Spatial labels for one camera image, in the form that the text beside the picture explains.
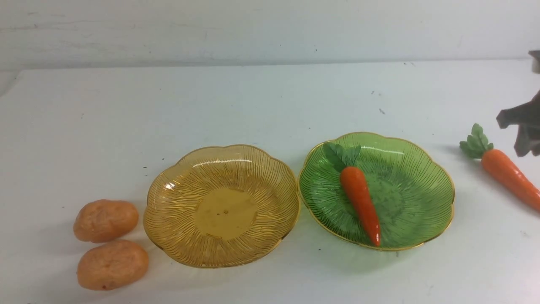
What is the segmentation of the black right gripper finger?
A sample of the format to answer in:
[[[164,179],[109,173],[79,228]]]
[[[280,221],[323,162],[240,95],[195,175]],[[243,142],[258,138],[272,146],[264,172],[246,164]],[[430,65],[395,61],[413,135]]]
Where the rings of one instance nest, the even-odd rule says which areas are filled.
[[[540,155],[540,127],[518,127],[514,150],[518,157]]]
[[[496,117],[501,129],[510,125],[524,125],[527,127],[540,127],[540,92],[527,103],[510,109],[503,109]]]

